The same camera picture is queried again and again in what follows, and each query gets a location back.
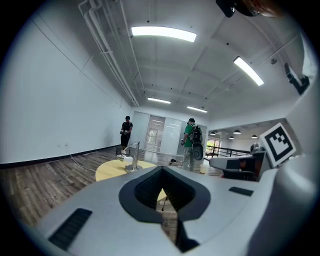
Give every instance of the window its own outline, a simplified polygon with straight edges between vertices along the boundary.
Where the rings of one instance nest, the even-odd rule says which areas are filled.
[[[218,156],[220,145],[221,145],[221,141],[219,140],[208,140],[206,143],[205,154],[209,158],[212,158],[213,156]]]
[[[157,134],[158,134],[158,130],[150,128],[146,143],[155,145],[156,144],[156,139],[157,139]]]

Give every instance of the glass door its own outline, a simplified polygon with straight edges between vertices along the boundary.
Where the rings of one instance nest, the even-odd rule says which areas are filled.
[[[147,132],[149,122],[149,114],[134,112],[132,118],[132,132],[130,137],[130,143],[140,142],[140,149],[143,149],[145,146],[145,136]]]
[[[144,149],[159,152],[165,128],[165,117],[150,115],[146,129]]]

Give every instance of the black shirt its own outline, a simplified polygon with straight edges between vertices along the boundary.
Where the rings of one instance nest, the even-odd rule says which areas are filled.
[[[123,131],[129,131],[130,130],[130,127],[133,127],[134,125],[132,124],[132,122],[124,122],[122,124],[122,127],[123,127]]]

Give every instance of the black vent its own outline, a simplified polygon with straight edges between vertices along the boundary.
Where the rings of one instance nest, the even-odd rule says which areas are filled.
[[[54,232],[49,241],[66,251],[91,214],[91,210],[76,209]]]

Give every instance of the green shirt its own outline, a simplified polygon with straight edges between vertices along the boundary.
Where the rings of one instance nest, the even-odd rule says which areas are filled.
[[[191,140],[189,138],[189,134],[193,130],[194,126],[196,126],[196,125],[195,124],[188,124],[186,126],[186,128],[184,129],[184,134],[188,134],[188,137],[186,137],[186,140],[185,140],[185,143],[184,143],[184,146],[186,148],[191,148],[192,147],[192,142],[191,142]]]

